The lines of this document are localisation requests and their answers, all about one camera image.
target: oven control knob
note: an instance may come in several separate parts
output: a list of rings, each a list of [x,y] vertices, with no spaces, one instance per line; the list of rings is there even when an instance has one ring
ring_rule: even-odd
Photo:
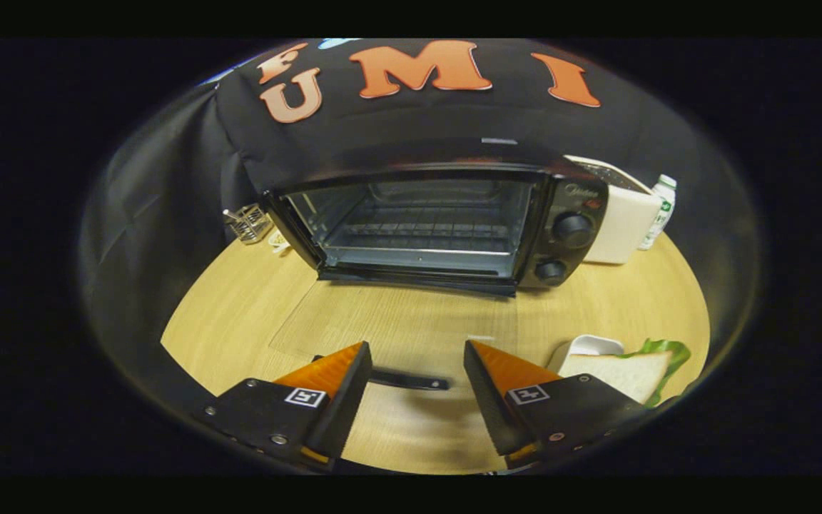
[[[589,218],[582,214],[570,212],[562,215],[554,222],[554,236],[561,241],[564,247],[570,250],[584,248],[590,244],[594,238],[594,229]]]
[[[542,282],[559,284],[567,277],[567,267],[561,261],[549,261],[540,263],[534,268],[534,275]]]

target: wooden table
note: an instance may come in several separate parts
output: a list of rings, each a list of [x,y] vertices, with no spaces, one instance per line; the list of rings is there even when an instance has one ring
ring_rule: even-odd
[[[646,338],[676,339],[692,352],[662,400],[699,376],[709,315],[699,284],[671,240],[623,266],[583,263],[562,286],[516,298],[326,283],[293,251],[227,247],[202,273],[163,333],[187,372],[220,395],[244,378],[273,381],[358,341],[374,365],[450,379],[450,390],[368,384],[342,457],[411,473],[505,469],[462,367],[466,338],[545,366],[580,334],[613,338],[626,353]]]

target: oven door handle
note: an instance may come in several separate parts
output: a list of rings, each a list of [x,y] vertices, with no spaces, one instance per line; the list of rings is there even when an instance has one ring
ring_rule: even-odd
[[[322,355],[316,355],[313,357],[313,361],[318,361],[322,357]],[[409,375],[400,371],[376,368],[375,366],[372,368],[369,382],[391,387],[419,388],[420,390],[448,390],[450,388],[450,381],[446,378]]]

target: brand logo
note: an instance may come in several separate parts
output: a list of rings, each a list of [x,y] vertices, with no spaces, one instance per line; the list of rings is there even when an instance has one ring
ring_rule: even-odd
[[[588,196],[588,198],[596,198],[596,196],[598,196],[596,191],[580,188],[580,186],[575,184],[567,184],[564,188],[564,192],[569,196]]]
[[[362,38],[328,38],[319,49],[331,49],[349,41]],[[300,56],[300,50],[309,43],[291,46],[276,56],[258,65],[262,77],[258,84],[265,85],[290,69]],[[428,82],[443,91],[489,91],[493,83],[482,75],[474,58],[477,45],[460,40],[431,41],[418,55],[408,55],[391,46],[376,46],[363,49],[349,56],[349,61],[359,65],[359,72],[365,80],[365,87],[358,92],[361,98],[378,99],[401,90],[402,85],[412,91],[422,90]],[[600,107],[601,101],[591,94],[585,83],[584,69],[572,62],[563,61],[539,53],[530,54],[533,59],[544,63],[550,74],[552,87],[547,93],[560,101],[585,107]],[[323,104],[316,75],[322,69],[309,68],[294,75],[290,82],[296,84],[303,94],[303,103],[298,106],[288,104],[284,98],[287,84],[275,84],[258,95],[268,107],[271,117],[281,124],[293,124],[313,116]],[[436,71],[436,78],[431,75]]]
[[[535,401],[547,400],[551,395],[542,390],[541,386],[534,385],[522,388],[511,388],[509,394],[512,395],[512,400],[519,405],[525,403],[535,403]]]
[[[323,398],[325,398],[325,391],[323,390],[311,390],[311,388],[295,388],[295,390],[291,391],[288,394],[288,397],[284,399],[287,403],[293,403],[294,405],[303,405],[304,407],[313,407],[315,409],[322,403]]]

